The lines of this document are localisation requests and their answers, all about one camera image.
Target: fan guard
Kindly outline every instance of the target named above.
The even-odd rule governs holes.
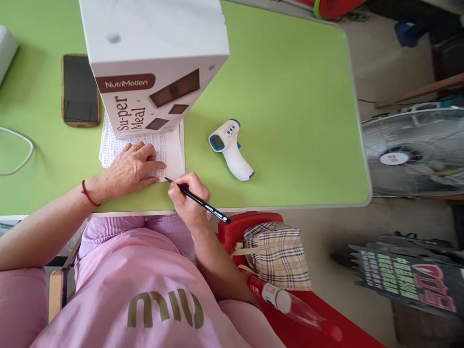
[[[396,196],[464,192],[464,108],[372,119],[362,139],[373,191]]]

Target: finger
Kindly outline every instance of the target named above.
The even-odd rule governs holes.
[[[131,147],[132,147],[132,144],[131,144],[131,143],[125,144],[125,145],[124,145],[124,148],[122,149],[122,152],[126,152],[126,151],[129,150]]]
[[[168,195],[174,204],[181,203],[185,200],[184,194],[180,191],[179,186],[175,182],[169,185]]]
[[[184,173],[180,177],[178,177],[176,180],[174,180],[174,182],[177,183],[178,185],[187,184],[188,187],[192,189],[200,189],[204,187],[200,178],[194,172]]]
[[[159,182],[159,178],[157,178],[156,176],[151,176],[151,177],[148,177],[148,178],[145,178],[145,179],[142,179],[140,180],[140,183],[139,183],[139,188],[140,189],[144,189],[150,185],[153,185],[157,182]]]
[[[139,151],[137,151],[137,157],[141,160],[146,160],[148,157],[156,157],[156,151],[152,144],[146,144]]]
[[[131,147],[129,148],[129,152],[140,151],[144,146],[145,146],[144,142],[137,141],[134,145],[131,145]]]
[[[144,162],[143,167],[142,167],[144,175],[154,170],[164,169],[164,168],[166,168],[166,164],[160,161]]]

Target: chair leg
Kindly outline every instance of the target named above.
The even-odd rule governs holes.
[[[50,291],[48,293],[48,323],[51,323],[62,309],[63,279],[64,273],[62,270],[53,271],[50,275]]]

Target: box logo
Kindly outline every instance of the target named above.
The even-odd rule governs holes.
[[[95,78],[100,93],[150,89],[155,85],[155,79],[155,76],[151,73]]]

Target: floor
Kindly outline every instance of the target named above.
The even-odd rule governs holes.
[[[274,1],[236,1],[308,17],[303,10]],[[340,22],[348,37],[358,98],[384,99],[433,81],[427,38],[413,49],[403,48],[393,25],[393,21],[376,15],[366,23]],[[364,102],[359,102],[359,111],[361,120],[383,112]],[[385,346],[399,347],[390,301],[354,285],[357,278],[333,263],[330,254],[347,250],[348,244],[363,245],[396,230],[455,242],[450,208],[436,200],[373,199],[364,208],[280,213],[288,224],[302,231],[314,292]]]

